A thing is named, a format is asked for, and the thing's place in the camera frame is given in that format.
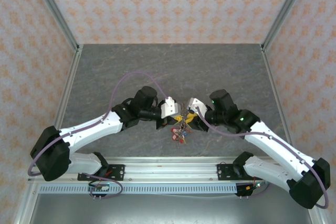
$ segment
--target black bracket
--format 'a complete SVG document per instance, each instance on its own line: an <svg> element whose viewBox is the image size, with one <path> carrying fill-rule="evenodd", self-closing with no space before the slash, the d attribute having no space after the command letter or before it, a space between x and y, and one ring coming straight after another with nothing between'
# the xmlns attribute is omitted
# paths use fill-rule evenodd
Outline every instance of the black bracket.
<svg viewBox="0 0 336 224"><path fill-rule="evenodd" d="M113 179L116 181L123 181L125 175L125 165L110 165L107 169L107 176L104 178ZM78 174L78 181L92 181L91 177L85 176L84 174Z"/></svg>
<svg viewBox="0 0 336 224"><path fill-rule="evenodd" d="M313 161L313 169L319 175L322 183L327 190L330 187L330 164L323 158ZM299 181L288 180L290 196L301 206L312 209L323 195L321 186L311 171L302 174Z"/></svg>
<svg viewBox="0 0 336 224"><path fill-rule="evenodd" d="M254 178L247 175L245 171L237 174L233 164L218 164L217 165L218 180L253 180Z"/></svg>
<svg viewBox="0 0 336 224"><path fill-rule="evenodd" d="M31 150L30 156L35 158L45 146L58 137L59 131L56 130L54 126L44 129L35 146ZM41 171L45 181L57 179L67 171L70 163L69 145L69 143L65 143L64 140L61 139L47 149L36 161L36 165Z"/></svg>

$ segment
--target keys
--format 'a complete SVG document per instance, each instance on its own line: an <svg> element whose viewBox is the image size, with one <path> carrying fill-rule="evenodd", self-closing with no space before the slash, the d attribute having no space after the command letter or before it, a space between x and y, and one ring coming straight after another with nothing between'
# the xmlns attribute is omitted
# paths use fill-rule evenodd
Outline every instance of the keys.
<svg viewBox="0 0 336 224"><path fill-rule="evenodd" d="M179 141L181 144L185 144L185 137L190 133L191 131L188 129L187 124L185 122L189 112L188 109L185 107L183 103L181 105L181 116L182 120L180 121L178 127L172 128L171 131L173 133L172 139L174 141Z"/></svg>

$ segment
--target black cable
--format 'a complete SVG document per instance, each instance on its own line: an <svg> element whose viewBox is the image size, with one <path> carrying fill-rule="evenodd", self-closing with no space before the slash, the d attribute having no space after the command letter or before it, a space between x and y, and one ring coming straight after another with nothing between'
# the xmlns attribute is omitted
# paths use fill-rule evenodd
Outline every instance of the black cable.
<svg viewBox="0 0 336 224"><path fill-rule="evenodd" d="M99 197L100 199L109 199L109 198L113 198L113 197L116 197L118 195L120 195L123 191L123 186L120 182L114 180L114 179L111 179L111 178L105 178L105 177L98 177L98 176L95 176L95 175L91 175L91 174L87 174L87 173L83 173L85 176L88 176L88 177L91 177L91 178L95 178L95 179L98 179L98 180L104 180L104 181L108 181L108 182L113 182L113 183L116 183L117 185L120 186L120 191L117 192L116 194L112 194L112 195L107 195L107 196L104 196L104 197ZM90 190L90 196L95 199L95 195L93 195L93 190L97 187L98 185L96 185L95 187L92 187L91 190Z"/></svg>
<svg viewBox="0 0 336 224"><path fill-rule="evenodd" d="M258 187L262 187L263 185L266 185L266 188L264 190L262 190L261 192L254 194L253 191L255 189L257 189ZM255 186L253 186L252 183L237 183L237 196L241 196L241 197L252 197L252 196L257 196L261 193L263 193L264 191L266 191L266 189L269 187L270 183L267 182L259 182L257 183Z"/></svg>
<svg viewBox="0 0 336 224"><path fill-rule="evenodd" d="M154 101L155 101L155 106L154 106L154 107L157 107L157 106L158 106L158 104L159 104L158 97L154 97Z"/></svg>
<svg viewBox="0 0 336 224"><path fill-rule="evenodd" d="M128 102L130 102L130 101L132 101L133 100L133 98L127 98L126 100L124 100L123 102L122 102L122 104L128 104Z"/></svg>
<svg viewBox="0 0 336 224"><path fill-rule="evenodd" d="M89 182L89 186L92 186L92 187L96 186L96 185L93 185L92 183L97 182L97 181L99 181L99 179L96 179L96 180L93 180L93 181Z"/></svg>
<svg viewBox="0 0 336 224"><path fill-rule="evenodd" d="M249 196L249 198L253 198L253 197L260 196L260 195L264 194L266 192L266 190L269 188L270 185L271 185L271 183L267 183L266 188L264 190L262 190L261 192L259 192L257 194L253 193L251 196Z"/></svg>

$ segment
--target marble-patterned floor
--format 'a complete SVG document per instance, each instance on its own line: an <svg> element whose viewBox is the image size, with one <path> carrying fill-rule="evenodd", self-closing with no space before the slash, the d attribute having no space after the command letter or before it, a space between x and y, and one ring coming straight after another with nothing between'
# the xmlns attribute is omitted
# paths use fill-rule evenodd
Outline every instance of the marble-patterned floor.
<svg viewBox="0 0 336 224"><path fill-rule="evenodd" d="M253 111L286 139L257 44L84 45L62 127L105 113L114 86L124 74L135 70L152 74L167 95L185 103L195 97L210 104L213 91L226 89L238 108ZM133 97L142 86L158 90L146 76L132 76L122 84L115 104ZM157 131L155 122L140 122L79 152L100 152L105 157L237 156L243 151L264 155L239 137L222 137L211 131L193 131L186 144L180 144L172 141L170 128Z"/></svg>

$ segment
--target yellow object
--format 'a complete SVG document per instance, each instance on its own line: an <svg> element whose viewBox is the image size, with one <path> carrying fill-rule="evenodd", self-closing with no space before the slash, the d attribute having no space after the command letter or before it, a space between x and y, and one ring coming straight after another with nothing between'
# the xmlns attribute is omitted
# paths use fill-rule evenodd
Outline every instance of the yellow object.
<svg viewBox="0 0 336 224"><path fill-rule="evenodd" d="M196 117L196 116L197 116L196 113L194 113L194 114L189 113L187 115L187 119L185 120L185 123L188 125L194 119L194 117ZM178 124L178 123L180 123L182 121L182 116L181 115L177 115L177 116L174 117L174 119L177 120L176 124Z"/></svg>

